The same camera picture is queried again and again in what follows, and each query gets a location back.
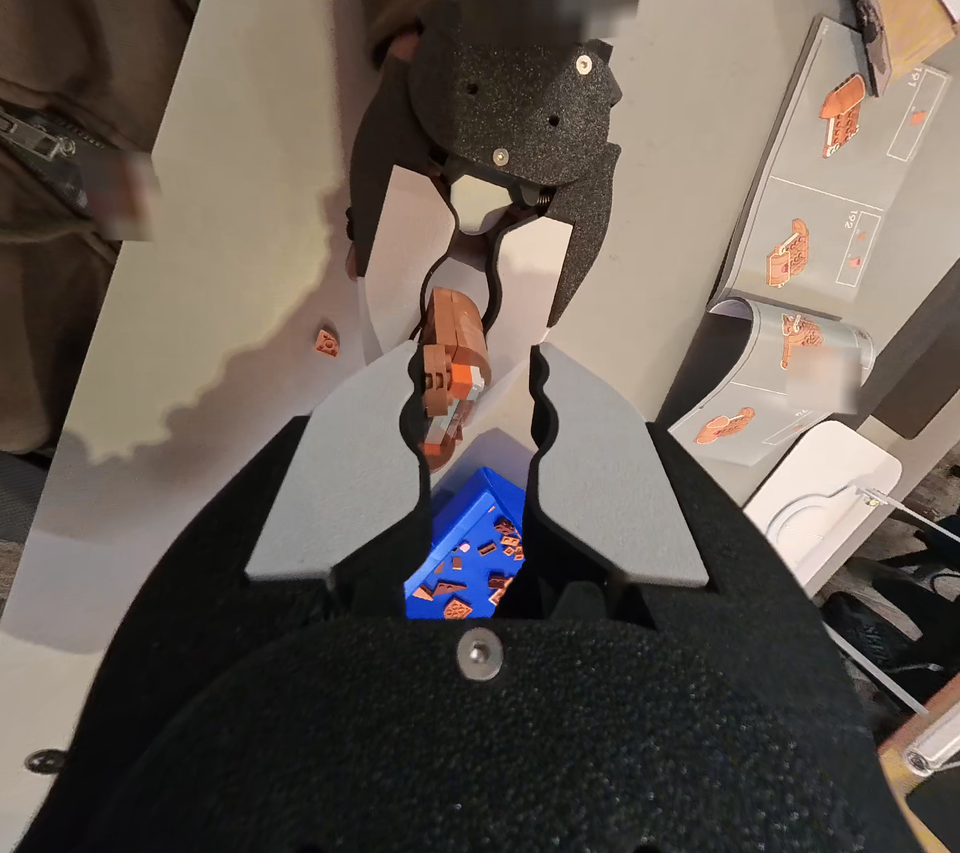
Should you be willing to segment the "dark bag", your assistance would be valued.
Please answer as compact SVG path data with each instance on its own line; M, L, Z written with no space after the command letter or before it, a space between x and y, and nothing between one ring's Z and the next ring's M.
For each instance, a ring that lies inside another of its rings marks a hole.
M855 595L832 594L821 614L827 626L918 702L927 702L954 678L947 665L919 653L917 641Z

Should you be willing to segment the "grey instruction booklet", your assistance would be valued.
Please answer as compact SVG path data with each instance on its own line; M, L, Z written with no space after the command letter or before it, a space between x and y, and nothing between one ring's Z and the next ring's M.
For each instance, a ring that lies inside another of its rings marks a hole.
M657 422L707 467L752 467L852 412L876 362L850 309L950 76L875 95L861 35L814 20Z

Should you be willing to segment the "blue plastic bin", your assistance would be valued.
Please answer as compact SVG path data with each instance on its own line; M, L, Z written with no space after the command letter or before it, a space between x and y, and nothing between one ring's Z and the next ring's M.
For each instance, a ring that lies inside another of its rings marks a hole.
M524 506L525 491L522 487L513 484L491 469L481 468L476 471L434 516L433 537L427 558L405 581L404 587L414 574L426 565L426 561L434 556L438 543L448 534L455 522L472 511L497 507L506 512L510 519L520 526L522 534Z

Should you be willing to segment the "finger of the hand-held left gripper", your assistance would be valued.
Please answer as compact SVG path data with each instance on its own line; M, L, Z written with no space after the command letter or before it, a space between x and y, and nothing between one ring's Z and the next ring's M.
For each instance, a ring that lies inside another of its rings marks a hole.
M358 280L366 364L417 338L427 281L449 255L458 226L456 212L434 179L399 165L392 168L366 273Z
M544 342L567 259L573 227L550 216L530 216L498 236L489 262L484 315L490 382L485 400L509 391Z

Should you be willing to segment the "pile of brown lego pieces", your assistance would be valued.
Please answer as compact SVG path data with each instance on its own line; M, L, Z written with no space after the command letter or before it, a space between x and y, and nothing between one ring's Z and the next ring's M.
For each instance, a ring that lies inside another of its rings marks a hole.
M496 506L458 520L404 587L409 620L494 616L522 568L521 527Z

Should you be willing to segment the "person's left hand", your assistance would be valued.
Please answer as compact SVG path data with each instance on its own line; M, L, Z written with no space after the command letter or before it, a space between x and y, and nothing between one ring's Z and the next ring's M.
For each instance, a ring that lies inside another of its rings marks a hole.
M374 46L371 52L373 66L381 71L390 58L410 62L417 51L422 32L422 25L417 20L391 31Z

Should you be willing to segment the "wood-framed black board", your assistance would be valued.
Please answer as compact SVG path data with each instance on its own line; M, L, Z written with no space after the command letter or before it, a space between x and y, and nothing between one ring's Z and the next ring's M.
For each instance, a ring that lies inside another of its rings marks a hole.
M923 851L958 851L959 680L878 749L894 798Z

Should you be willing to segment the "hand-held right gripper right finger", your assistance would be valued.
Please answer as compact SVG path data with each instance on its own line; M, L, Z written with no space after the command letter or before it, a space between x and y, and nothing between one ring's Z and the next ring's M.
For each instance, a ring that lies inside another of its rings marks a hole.
M532 349L530 374L534 516L627 583L706 586L706 566L641 412L554 344Z

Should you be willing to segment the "brown lego model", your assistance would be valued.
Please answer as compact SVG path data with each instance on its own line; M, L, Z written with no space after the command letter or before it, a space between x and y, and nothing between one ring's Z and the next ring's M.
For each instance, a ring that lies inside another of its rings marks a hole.
M435 287L428 300L421 345L426 426L419 447L435 473L452 459L492 379L474 301L460 291Z

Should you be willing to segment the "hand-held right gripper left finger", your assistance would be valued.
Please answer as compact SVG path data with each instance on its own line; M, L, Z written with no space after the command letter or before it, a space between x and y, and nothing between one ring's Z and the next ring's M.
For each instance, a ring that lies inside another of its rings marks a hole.
M310 413L246 563L255 582L344 580L381 535L414 535L426 557L429 472L424 356L404 341L336 386Z

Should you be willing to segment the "white rounded board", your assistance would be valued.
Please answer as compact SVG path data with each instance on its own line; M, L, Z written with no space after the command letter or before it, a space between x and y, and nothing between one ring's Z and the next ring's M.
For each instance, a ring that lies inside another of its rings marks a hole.
M744 512L810 594L854 534L886 506L902 463L858 432L825 422L798 439Z

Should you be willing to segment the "dark grey panel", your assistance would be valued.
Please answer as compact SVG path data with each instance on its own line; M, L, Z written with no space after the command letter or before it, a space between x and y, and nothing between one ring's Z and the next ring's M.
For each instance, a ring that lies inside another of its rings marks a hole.
M959 264L956 262L879 353L859 397L873 417L917 439L959 390Z

